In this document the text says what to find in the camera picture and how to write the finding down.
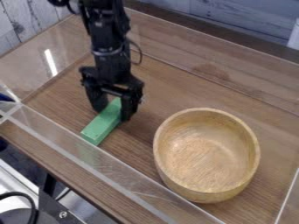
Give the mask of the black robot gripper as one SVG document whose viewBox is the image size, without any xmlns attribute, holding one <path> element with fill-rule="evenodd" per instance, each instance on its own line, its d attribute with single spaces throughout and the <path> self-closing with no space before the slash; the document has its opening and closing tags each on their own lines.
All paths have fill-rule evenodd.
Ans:
<svg viewBox="0 0 299 224">
<path fill-rule="evenodd" d="M 108 95 L 120 95 L 120 120 L 128 121 L 141 103 L 144 83 L 133 76 L 129 48 L 93 49 L 95 66 L 83 66 L 81 86 L 85 88 L 89 104 L 100 113 L 108 105 Z"/>
</svg>

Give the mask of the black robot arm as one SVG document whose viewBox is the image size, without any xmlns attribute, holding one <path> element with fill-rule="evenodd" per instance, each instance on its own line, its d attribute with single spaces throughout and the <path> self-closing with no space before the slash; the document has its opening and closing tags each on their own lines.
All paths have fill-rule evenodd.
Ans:
<svg viewBox="0 0 299 224">
<path fill-rule="evenodd" d="M 56 7 L 67 7 L 80 15 L 91 39 L 95 66 L 81 66 L 81 86 L 85 88 L 92 108 L 100 113 L 108 106 L 108 95 L 120 98 L 120 121 L 131 119 L 143 98 L 144 83 L 131 71 L 131 30 L 123 0 L 75 0 L 79 11 L 71 8 L 71 0 L 47 0 Z"/>
</svg>

